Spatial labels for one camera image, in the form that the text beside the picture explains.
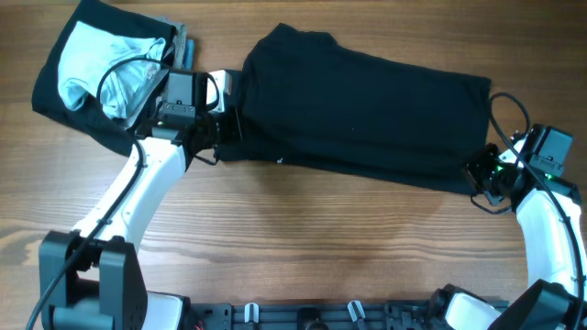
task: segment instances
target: wooden table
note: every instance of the wooden table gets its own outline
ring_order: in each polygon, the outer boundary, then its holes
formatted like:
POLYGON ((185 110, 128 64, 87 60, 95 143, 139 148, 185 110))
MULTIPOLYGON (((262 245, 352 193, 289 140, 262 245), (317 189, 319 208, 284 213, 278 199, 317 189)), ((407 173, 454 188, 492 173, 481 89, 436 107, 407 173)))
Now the wooden table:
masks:
MULTIPOLYGON (((587 193, 584 3, 128 2, 116 5, 185 22, 198 70, 239 69, 285 22, 385 59, 490 77, 534 122, 575 135, 565 177, 587 193)), ((50 229, 69 230, 126 161, 31 111, 34 81, 74 3, 0 5, 2 329, 22 328, 39 297, 40 240, 50 229)), ((506 101, 495 113, 508 132, 524 124, 506 101)), ((488 138, 496 140, 493 131, 488 138)), ((195 162, 150 223, 139 259, 149 290, 195 302, 380 302, 426 298, 449 282, 513 300, 526 288, 512 214, 484 214, 466 196, 255 162, 195 162)))

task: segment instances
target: wire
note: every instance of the wire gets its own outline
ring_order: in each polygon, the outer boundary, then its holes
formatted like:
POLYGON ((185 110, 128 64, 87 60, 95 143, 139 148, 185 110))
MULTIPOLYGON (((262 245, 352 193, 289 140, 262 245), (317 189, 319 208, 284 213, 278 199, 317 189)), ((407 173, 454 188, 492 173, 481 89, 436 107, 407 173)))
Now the wire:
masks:
POLYGON ((140 175, 140 173, 142 171, 143 163, 144 163, 144 159, 145 159, 145 157, 144 157, 144 151, 143 151, 142 147, 140 146, 140 144, 138 143, 137 139, 134 137, 133 134, 128 133, 126 130, 122 129, 120 126, 118 126, 117 124, 115 124, 112 120, 110 120, 110 118, 108 118, 105 115, 105 113, 103 111, 102 104, 100 103, 100 95, 102 94, 102 86, 104 85, 104 81, 106 80, 106 78, 108 77, 108 75, 110 75, 110 73, 112 73, 114 70, 118 69, 122 65, 125 65, 127 63, 130 63, 132 61, 148 61, 148 62, 153 62, 153 63, 157 63, 161 67, 166 68, 166 69, 169 69, 169 70, 172 69, 172 66, 169 65, 169 64, 167 64, 167 63, 164 63, 164 62, 162 62, 160 60, 154 60, 154 59, 146 59, 146 58, 126 59, 126 60, 122 60, 122 61, 118 62, 117 64, 113 65, 110 69, 108 69, 108 71, 106 71, 106 73, 102 76, 102 79, 100 80, 100 83, 98 83, 98 90, 97 90, 96 96, 95 96, 96 109, 100 113, 101 116, 103 116, 103 117, 105 117, 107 119, 106 121, 111 126, 115 127, 117 130, 120 130, 120 131, 124 132, 124 134, 126 134, 128 136, 128 138, 132 141, 132 143, 136 147, 137 153, 138 153, 137 167, 135 168, 135 171, 132 174, 132 177, 128 181, 128 183, 125 186, 125 188, 118 195, 118 197, 115 199, 115 201, 112 203, 112 205, 110 205, 110 207, 108 208, 108 210, 104 213, 104 216, 102 217, 102 219, 98 220, 97 225, 90 232, 90 234, 85 238, 85 240, 82 242, 82 244, 78 248, 76 248, 75 251, 73 252, 73 254, 71 254, 67 258, 67 260, 63 263, 63 265, 61 266, 61 268, 57 272, 57 275, 55 275, 55 277, 53 278, 53 280, 50 282, 50 284, 47 287, 47 289, 43 292, 43 294, 41 294, 39 300, 37 301, 37 305, 33 309, 33 312, 31 313, 30 318, 28 319, 27 330, 32 330, 33 327, 35 326, 35 323, 37 322, 37 318, 39 317, 39 314, 40 314, 41 310, 43 309, 43 307, 47 303, 47 300, 49 299, 51 293, 57 287, 57 284, 59 283, 59 281, 61 280, 61 278, 63 277, 63 275, 65 275, 68 271, 71 270, 72 266, 79 260, 79 258, 82 256, 82 254, 85 251, 85 249, 93 241, 94 237, 96 235, 98 235, 98 233, 102 230, 102 228, 105 225, 108 225, 109 224, 110 217, 116 211, 116 209, 122 203, 122 201, 126 198, 128 192, 132 189, 133 185, 137 181, 137 178, 138 178, 138 176, 140 175))
POLYGON ((509 94, 509 93, 495 93, 489 99, 489 104, 490 104, 490 107, 489 107, 489 120, 491 121, 491 123, 493 125, 493 128, 495 129, 495 132, 497 132, 497 135, 502 139, 502 141, 504 142, 504 144, 512 151, 512 153, 514 154, 514 156, 524 165, 524 168, 528 171, 528 173, 530 173, 530 175, 534 178, 534 180, 536 180, 536 182, 538 183, 538 185, 540 185, 540 187, 545 191, 545 193, 547 194, 548 198, 550 198, 550 201, 557 208, 557 211, 559 211, 559 214, 562 217, 562 223, 565 225, 565 227, 567 229, 567 232, 569 233, 569 236, 570 236, 570 244, 572 246, 573 255, 575 257, 575 265, 576 265, 576 268, 577 268, 577 285, 579 286, 579 288, 578 288, 578 291, 579 292, 578 292, 578 297, 577 297, 578 300, 579 300, 579 303, 578 303, 578 306, 577 306, 577 315, 576 315, 576 319, 573 322, 573 326, 572 326, 571 329, 577 330, 577 329, 579 329, 579 325, 581 323, 582 310, 583 310, 583 301, 584 301, 584 298, 585 298, 585 287, 584 287, 585 276, 583 274, 583 268, 582 268, 582 263, 581 263, 581 252, 579 250, 579 242, 577 242, 577 237, 575 236, 574 230, 572 229, 572 224, 570 223, 570 218, 565 214, 565 210, 562 208, 562 206, 560 205, 559 201, 554 196, 554 194, 552 193, 552 191, 544 183, 544 177, 538 175, 527 164, 527 162, 522 158, 522 156, 520 156, 520 154, 515 150, 514 146, 510 142, 509 138, 507 138, 507 136, 504 134, 504 132, 502 131, 502 129, 499 127, 499 125, 495 121, 495 117, 493 117, 492 105, 493 105, 493 100, 496 99, 496 98, 498 98, 498 97, 506 97, 506 98, 514 101, 518 106, 520 106, 520 109, 522 110, 522 112, 524 113, 524 116, 526 117, 526 132, 527 132, 527 128, 529 126, 529 119, 528 119, 529 116, 527 115, 526 109, 511 94, 509 94))
POLYGON ((213 103, 208 104, 206 106, 206 112, 213 110, 214 108, 216 108, 218 106, 218 104, 220 103, 220 90, 218 89, 218 85, 216 84, 216 79, 214 78, 214 76, 208 72, 205 73, 205 76, 212 82, 212 84, 214 85, 214 88, 216 89, 216 99, 213 103))
POLYGON ((161 106, 163 105, 163 101, 159 102, 159 104, 157 104, 157 106, 155 107, 155 112, 153 113, 153 115, 150 117, 151 119, 155 119, 157 118, 157 115, 159 114, 159 110, 161 110, 161 106))
POLYGON ((502 214, 504 214, 506 212, 512 211, 512 205, 509 205, 509 206, 504 207, 504 208, 499 209, 499 210, 492 211, 492 210, 488 209, 487 207, 485 207, 485 206, 477 203, 477 201, 475 201, 475 196, 477 196, 477 195, 478 195, 477 193, 474 193, 474 194, 471 195, 471 203, 473 205, 479 207, 483 211, 487 212, 490 215, 502 215, 502 214))

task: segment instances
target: light gray fabric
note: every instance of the light gray fabric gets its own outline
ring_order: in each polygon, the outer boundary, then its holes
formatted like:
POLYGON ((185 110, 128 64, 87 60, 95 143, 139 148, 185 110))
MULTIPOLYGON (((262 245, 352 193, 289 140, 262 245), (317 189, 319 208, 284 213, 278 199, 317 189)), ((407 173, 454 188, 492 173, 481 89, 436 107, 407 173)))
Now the light gray fabric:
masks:
MULTIPOLYGON (((77 22, 61 53, 58 91, 68 109, 79 109, 88 94, 96 95, 104 73, 122 60, 146 57, 161 60, 164 38, 126 38, 77 22)), ((130 62, 105 80, 100 102, 110 118, 134 122, 137 109, 161 81, 160 65, 130 62)))
POLYGON ((187 27, 184 23, 174 22, 166 16, 148 16, 157 19, 160 22, 173 25, 176 29, 173 37, 173 46, 175 47, 175 59, 173 61, 173 68, 184 69, 183 56, 185 56, 185 43, 187 42, 187 27))

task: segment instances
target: folded black shirt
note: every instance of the folded black shirt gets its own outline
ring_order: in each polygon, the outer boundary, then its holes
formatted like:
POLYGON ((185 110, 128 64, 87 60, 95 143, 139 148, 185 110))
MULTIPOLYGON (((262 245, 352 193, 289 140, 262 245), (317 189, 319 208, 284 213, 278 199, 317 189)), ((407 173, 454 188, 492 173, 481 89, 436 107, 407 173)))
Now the folded black shirt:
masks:
POLYGON ((383 60, 280 24, 247 57, 243 140, 221 160, 268 160, 471 193, 491 81, 383 60))
MULTIPOLYGON (((152 18, 120 10, 97 0, 83 0, 63 28, 35 83, 32 96, 32 107, 35 112, 85 132, 114 152, 128 155, 132 143, 121 130, 111 125, 104 115, 99 114, 93 97, 88 96, 81 109, 71 111, 65 107, 57 91, 57 69, 61 53, 77 21, 83 21, 94 28, 118 36, 164 38, 166 42, 164 52, 172 44, 175 27, 152 18)), ((141 116, 147 115, 147 111, 141 113, 141 116)))

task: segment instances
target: black cable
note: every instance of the black cable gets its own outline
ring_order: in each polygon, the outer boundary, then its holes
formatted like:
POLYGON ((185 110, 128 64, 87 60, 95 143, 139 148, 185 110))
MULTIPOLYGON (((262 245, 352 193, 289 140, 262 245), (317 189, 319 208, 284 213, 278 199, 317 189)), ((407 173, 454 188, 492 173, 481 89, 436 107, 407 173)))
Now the black cable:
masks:
POLYGON ((512 205, 509 205, 507 207, 501 208, 499 210, 495 210, 492 211, 490 209, 488 209, 487 207, 477 203, 477 201, 475 201, 475 196, 477 196, 477 193, 474 193, 471 195, 471 203, 477 207, 479 207, 480 209, 482 209, 483 211, 487 212, 490 215, 502 215, 506 212, 512 211, 512 205))
POLYGON ((159 104, 157 104, 157 106, 155 107, 155 112, 153 113, 153 115, 150 117, 151 119, 155 119, 157 118, 157 116, 159 115, 159 110, 161 110, 161 106, 163 105, 163 101, 159 102, 159 104))
POLYGON ((507 138, 507 136, 504 134, 502 129, 499 127, 499 125, 495 121, 495 117, 493 117, 492 104, 493 104, 493 100, 498 97, 506 97, 506 98, 514 101, 518 106, 520 106, 520 109, 522 109, 522 112, 524 112, 525 117, 526 117, 526 132, 527 132, 527 127, 529 126, 529 124, 528 124, 529 119, 528 119, 526 109, 511 94, 509 94, 509 93, 496 93, 489 99, 489 103, 490 103, 489 120, 491 121, 493 128, 495 128, 495 132, 497 132, 497 135, 499 135, 499 137, 502 139, 504 144, 512 151, 512 153, 514 153, 514 156, 524 165, 524 168, 528 171, 528 173, 530 173, 530 175, 534 178, 534 180, 536 180, 538 185, 540 185, 540 187, 548 195, 548 198, 550 198, 550 201, 552 201, 554 206, 557 208, 557 211, 559 211, 559 214, 562 217, 562 222, 565 225, 567 232, 569 233, 570 244, 572 246, 573 255, 575 257, 575 267, 577 268, 577 285, 579 286, 579 288, 578 288, 579 292, 578 292, 578 297, 577 297, 578 301, 579 301, 578 306, 577 306, 577 315, 576 315, 575 322, 573 323, 573 326, 571 329, 577 330, 577 329, 579 329, 579 325, 581 323, 583 301, 585 298, 585 287, 584 287, 585 276, 583 274, 583 267, 582 267, 582 263, 581 263, 581 252, 579 250, 579 242, 577 242, 577 237, 575 236, 574 230, 572 229, 572 225, 570 223, 570 218, 565 214, 565 210, 562 208, 562 206, 560 205, 559 201, 554 196, 552 191, 544 183, 544 176, 540 176, 534 170, 532 170, 532 168, 528 165, 528 163, 515 150, 514 146, 510 142, 509 138, 507 138))
POLYGON ((115 199, 115 201, 112 203, 112 205, 110 205, 110 208, 108 208, 108 210, 105 212, 104 217, 102 217, 102 219, 98 220, 98 223, 95 226, 95 228, 92 230, 92 232, 90 232, 90 234, 85 238, 85 240, 82 242, 82 244, 78 248, 75 249, 73 254, 71 254, 67 258, 67 260, 65 260, 65 262, 63 263, 63 265, 61 266, 61 268, 57 272, 57 275, 55 275, 55 277, 50 282, 47 289, 43 292, 43 294, 41 294, 39 300, 37 301, 37 305, 33 309, 33 312, 28 320, 27 330, 33 329, 33 327, 35 326, 35 323, 37 322, 37 318, 39 317, 41 310, 43 309, 45 303, 47 303, 47 300, 49 299, 53 290, 55 290, 55 287, 57 287, 57 284, 59 283, 59 281, 61 280, 63 275, 65 275, 68 271, 70 271, 73 264, 75 264, 78 261, 78 259, 82 256, 83 252, 90 245, 90 243, 92 242, 94 237, 96 235, 98 235, 100 230, 102 230, 102 228, 109 223, 110 217, 116 211, 116 209, 118 208, 120 203, 122 203, 122 201, 126 198, 128 192, 132 189, 133 185, 135 184, 135 181, 137 180, 138 176, 140 175, 140 173, 142 171, 143 162, 145 159, 144 151, 143 151, 142 147, 140 146, 140 144, 138 143, 137 139, 134 137, 133 134, 128 133, 126 130, 122 129, 120 126, 115 124, 113 121, 111 121, 106 116, 106 114, 104 113, 104 111, 102 109, 102 104, 100 103, 100 95, 102 94, 102 86, 104 85, 104 81, 106 80, 108 75, 110 73, 112 73, 114 70, 121 67, 122 65, 125 65, 129 62, 132 62, 132 61, 153 62, 153 63, 157 63, 161 67, 169 69, 169 70, 172 69, 172 66, 167 63, 164 63, 160 60, 154 60, 154 59, 146 59, 146 58, 126 59, 126 60, 122 60, 122 61, 118 62, 117 64, 113 65, 110 69, 108 69, 108 71, 106 71, 106 73, 102 76, 100 83, 98 83, 98 90, 97 90, 96 96, 95 96, 97 111, 101 114, 101 116, 104 116, 107 119, 107 122, 110 123, 110 125, 112 125, 116 129, 124 132, 124 134, 126 134, 128 136, 128 138, 132 140, 132 143, 136 147, 137 153, 138 153, 137 168, 135 169, 132 177, 128 181, 128 183, 125 186, 125 188, 123 189, 123 191, 118 195, 118 197, 115 199))
MULTIPOLYGON (((530 151, 530 150, 526 150, 526 151, 524 151, 524 152, 521 152, 521 153, 520 153, 520 157, 524 158, 525 156, 527 156, 527 155, 528 155, 528 154, 530 154, 530 153, 532 153, 532 151, 530 151)), ((515 159, 515 163, 514 163, 514 167, 515 167, 515 168, 517 168, 517 164, 518 164, 519 162, 520 162, 520 159, 519 159, 519 158, 516 158, 516 159, 515 159)))
POLYGON ((219 161, 218 157, 214 157, 214 160, 210 160, 210 159, 205 159, 202 156, 194 155, 194 158, 197 159, 197 160, 200 160, 204 164, 210 165, 210 166, 216 166, 217 163, 218 163, 218 161, 219 161))
POLYGON ((212 84, 214 85, 214 88, 216 89, 216 99, 213 103, 211 103, 210 105, 206 106, 205 111, 208 112, 210 110, 213 110, 214 108, 216 108, 218 106, 218 103, 220 103, 220 90, 218 89, 218 85, 216 84, 216 79, 214 79, 214 76, 210 73, 206 73, 205 76, 212 81, 212 84))
POLYGON ((240 118, 238 117, 238 109, 236 107, 235 107, 235 115, 237 116, 238 134, 240 135, 240 140, 242 141, 242 130, 240 129, 240 118))

